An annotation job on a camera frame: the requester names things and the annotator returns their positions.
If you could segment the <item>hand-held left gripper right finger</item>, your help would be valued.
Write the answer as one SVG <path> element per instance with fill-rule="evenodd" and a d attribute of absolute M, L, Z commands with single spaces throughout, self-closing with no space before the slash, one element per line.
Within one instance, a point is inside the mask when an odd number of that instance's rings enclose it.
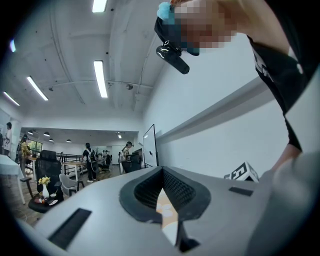
<path fill-rule="evenodd" d="M 163 256 L 244 256 L 261 215 L 261 182 L 162 168 L 163 187 L 178 213 L 175 246 Z"/>

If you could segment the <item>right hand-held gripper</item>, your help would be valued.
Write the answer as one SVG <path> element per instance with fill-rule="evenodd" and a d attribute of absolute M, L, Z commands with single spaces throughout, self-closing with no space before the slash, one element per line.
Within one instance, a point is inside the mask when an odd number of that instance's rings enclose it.
<path fill-rule="evenodd" d="M 227 180 L 251 181 L 255 183 L 258 183 L 260 180 L 257 172 L 248 162 L 242 163 L 237 169 L 226 174 L 223 178 Z"/>

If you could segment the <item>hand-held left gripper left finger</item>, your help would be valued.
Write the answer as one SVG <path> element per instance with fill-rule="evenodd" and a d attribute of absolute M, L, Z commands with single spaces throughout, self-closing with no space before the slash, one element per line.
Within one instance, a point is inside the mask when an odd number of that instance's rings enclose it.
<path fill-rule="evenodd" d="M 119 200 L 121 188 L 146 173 L 141 169 L 94 182 L 35 226 L 19 221 L 19 228 L 42 256 L 163 256 L 163 245 L 174 246 L 178 218 L 165 192 L 155 198 L 161 223 L 135 220 Z"/>

